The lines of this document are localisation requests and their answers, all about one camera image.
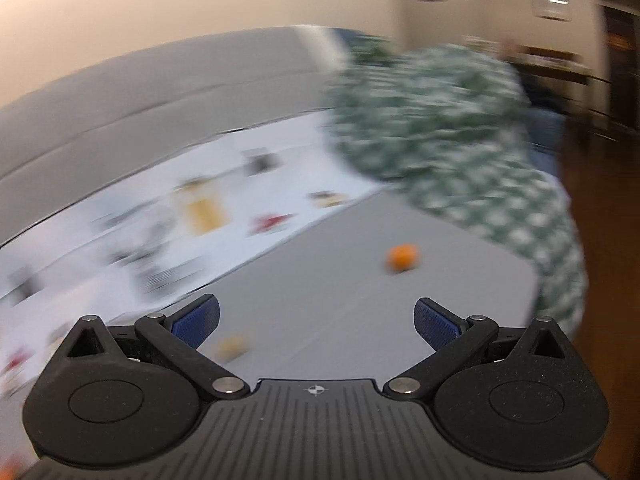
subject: gray table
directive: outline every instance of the gray table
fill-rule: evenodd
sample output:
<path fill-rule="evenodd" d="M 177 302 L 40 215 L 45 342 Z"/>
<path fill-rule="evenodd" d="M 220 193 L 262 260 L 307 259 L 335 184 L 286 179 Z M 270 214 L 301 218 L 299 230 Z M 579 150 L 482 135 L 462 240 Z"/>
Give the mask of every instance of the gray table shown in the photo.
<path fill-rule="evenodd" d="M 420 247 L 419 267 L 390 274 L 387 250 Z M 260 378 L 389 378 L 433 352 L 414 329 L 415 302 L 429 296 L 460 317 L 486 314 L 522 326 L 537 293 L 532 267 L 503 248 L 380 192 L 339 212 L 168 310 L 212 292 L 218 329 L 200 351 L 245 335 L 251 349 L 226 364 L 251 386 Z M 0 460 L 29 449 L 20 426 L 27 389 L 0 402 Z"/>

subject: yellow object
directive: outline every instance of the yellow object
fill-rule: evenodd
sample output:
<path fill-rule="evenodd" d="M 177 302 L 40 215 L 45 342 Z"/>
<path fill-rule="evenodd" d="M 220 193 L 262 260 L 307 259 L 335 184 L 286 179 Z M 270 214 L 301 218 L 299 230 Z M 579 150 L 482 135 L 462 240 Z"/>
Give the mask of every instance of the yellow object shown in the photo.
<path fill-rule="evenodd" d="M 222 203 L 210 178 L 195 178 L 178 188 L 178 196 L 195 236 L 200 236 L 228 223 Z"/>
<path fill-rule="evenodd" d="M 249 350 L 249 343 L 242 335 L 233 335 L 220 341 L 216 351 L 216 360 L 228 363 Z"/>
<path fill-rule="evenodd" d="M 419 260 L 418 247 L 413 244 L 392 247 L 386 255 L 386 264 L 394 272 L 413 269 Z"/>

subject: person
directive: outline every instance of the person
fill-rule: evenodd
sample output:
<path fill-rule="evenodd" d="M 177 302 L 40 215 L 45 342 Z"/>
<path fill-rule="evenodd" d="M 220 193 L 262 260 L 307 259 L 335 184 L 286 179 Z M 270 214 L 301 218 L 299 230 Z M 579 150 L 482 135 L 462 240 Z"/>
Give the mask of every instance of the person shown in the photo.
<path fill-rule="evenodd" d="M 558 151 L 566 120 L 564 103 L 558 94 L 544 86 L 536 76 L 524 72 L 521 66 L 513 62 L 519 51 L 520 47 L 512 39 L 507 39 L 502 42 L 500 57 L 513 66 L 531 103 L 525 116 L 525 127 L 531 143 L 529 159 L 538 170 L 558 177 Z"/>

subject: printed image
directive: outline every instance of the printed image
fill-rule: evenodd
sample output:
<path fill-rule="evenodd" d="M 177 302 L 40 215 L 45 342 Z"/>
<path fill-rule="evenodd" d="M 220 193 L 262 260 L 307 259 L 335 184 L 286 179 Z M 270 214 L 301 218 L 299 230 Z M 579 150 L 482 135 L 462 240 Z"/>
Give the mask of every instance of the printed image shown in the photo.
<path fill-rule="evenodd" d="M 196 198 L 199 185 L 187 183 L 179 192 L 189 197 L 183 206 L 191 226 L 203 234 L 214 225 L 220 226 L 220 222 L 212 215 L 209 203 L 204 202 L 204 198 Z M 102 237 L 108 263 L 119 263 L 130 269 L 138 290 L 145 295 L 158 298 L 174 292 L 178 284 L 183 285 L 202 270 L 197 258 L 178 265 L 162 262 L 172 246 L 172 231 L 176 224 L 171 208 L 158 201 L 141 204 L 109 219 L 105 225 L 111 231 Z"/>
<path fill-rule="evenodd" d="M 244 152 L 244 155 L 249 159 L 249 162 L 246 165 L 246 170 L 249 176 L 266 173 L 267 171 L 274 170 L 280 165 L 278 156 L 274 153 L 268 152 L 266 148 L 247 150 Z"/>
<path fill-rule="evenodd" d="M 277 231 L 284 231 L 287 229 L 287 223 L 295 215 L 266 215 L 256 218 L 254 220 L 255 227 L 251 232 L 252 235 L 259 233 L 273 233 Z"/>
<path fill-rule="evenodd" d="M 2 369 L 2 372 L 0 372 L 2 379 L 2 397 L 11 397 L 29 380 L 28 377 L 24 376 L 23 372 L 24 365 L 32 355 L 32 352 L 27 351 L 23 347 L 9 357 L 9 362 Z"/>
<path fill-rule="evenodd" d="M 313 201 L 316 207 L 321 208 L 341 205 L 349 201 L 349 197 L 344 193 L 336 193 L 333 191 L 309 193 L 309 198 Z"/>
<path fill-rule="evenodd" d="M 201 236 L 228 224 L 213 178 L 192 178 L 177 187 L 175 196 L 192 235 Z"/>

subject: metal pivot screw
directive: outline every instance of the metal pivot screw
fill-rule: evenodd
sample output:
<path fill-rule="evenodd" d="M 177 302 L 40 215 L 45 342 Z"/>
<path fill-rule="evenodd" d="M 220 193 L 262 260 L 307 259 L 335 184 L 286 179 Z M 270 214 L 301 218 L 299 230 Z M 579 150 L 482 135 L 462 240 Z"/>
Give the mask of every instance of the metal pivot screw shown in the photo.
<path fill-rule="evenodd" d="M 389 381 L 389 389 L 396 394 L 414 394 L 420 389 L 420 383 L 411 377 L 396 377 Z"/>
<path fill-rule="evenodd" d="M 244 381 L 237 377 L 220 377 L 211 386 L 221 394 L 235 394 L 244 388 Z"/>

